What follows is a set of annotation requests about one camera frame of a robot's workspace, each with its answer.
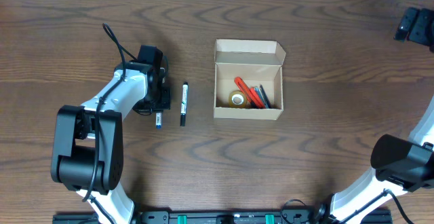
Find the blue whiteboard marker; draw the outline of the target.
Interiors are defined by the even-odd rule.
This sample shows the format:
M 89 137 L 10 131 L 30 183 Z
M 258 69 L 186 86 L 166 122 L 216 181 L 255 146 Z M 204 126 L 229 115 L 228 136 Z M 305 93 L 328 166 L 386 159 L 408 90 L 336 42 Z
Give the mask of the blue whiteboard marker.
M 157 129 L 160 129 L 162 127 L 162 112 L 156 113 L 155 125 Z

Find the yellow tape roll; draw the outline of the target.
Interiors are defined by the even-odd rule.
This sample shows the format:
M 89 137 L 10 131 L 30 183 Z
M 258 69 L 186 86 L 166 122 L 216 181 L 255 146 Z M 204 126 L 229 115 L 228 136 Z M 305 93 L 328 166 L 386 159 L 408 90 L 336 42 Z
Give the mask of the yellow tape roll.
M 229 95 L 228 104 L 230 108 L 244 109 L 247 106 L 247 97 L 242 91 L 233 91 Z

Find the orange utility knife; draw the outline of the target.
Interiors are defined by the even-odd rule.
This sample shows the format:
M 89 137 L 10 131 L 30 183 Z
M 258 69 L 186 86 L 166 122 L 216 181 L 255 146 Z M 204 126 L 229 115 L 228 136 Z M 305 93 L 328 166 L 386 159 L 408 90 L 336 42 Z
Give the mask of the orange utility knife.
M 256 98 L 251 93 L 250 89 L 247 87 L 245 82 L 240 77 L 236 77 L 234 79 L 235 84 L 237 87 L 245 94 L 248 102 L 251 104 L 251 106 L 255 109 L 260 109 L 260 105 L 257 103 Z

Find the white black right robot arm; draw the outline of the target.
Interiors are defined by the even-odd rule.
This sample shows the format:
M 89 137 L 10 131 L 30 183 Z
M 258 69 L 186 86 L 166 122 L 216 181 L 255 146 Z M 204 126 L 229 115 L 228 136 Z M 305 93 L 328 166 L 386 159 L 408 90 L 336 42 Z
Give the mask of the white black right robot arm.
M 433 105 L 407 139 L 381 136 L 370 167 L 348 188 L 331 196 L 315 217 L 316 223 L 380 223 L 376 209 L 389 200 L 420 188 L 433 187 Z

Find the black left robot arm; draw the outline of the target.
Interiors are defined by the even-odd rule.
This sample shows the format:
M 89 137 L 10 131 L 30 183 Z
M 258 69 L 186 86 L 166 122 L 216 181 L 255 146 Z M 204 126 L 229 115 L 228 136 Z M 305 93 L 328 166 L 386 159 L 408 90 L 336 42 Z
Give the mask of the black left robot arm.
M 120 182 L 123 121 L 130 111 L 149 115 L 170 108 L 168 71 L 167 60 L 121 63 L 97 95 L 57 113 L 51 178 L 94 209 L 95 223 L 136 221 L 136 205 Z

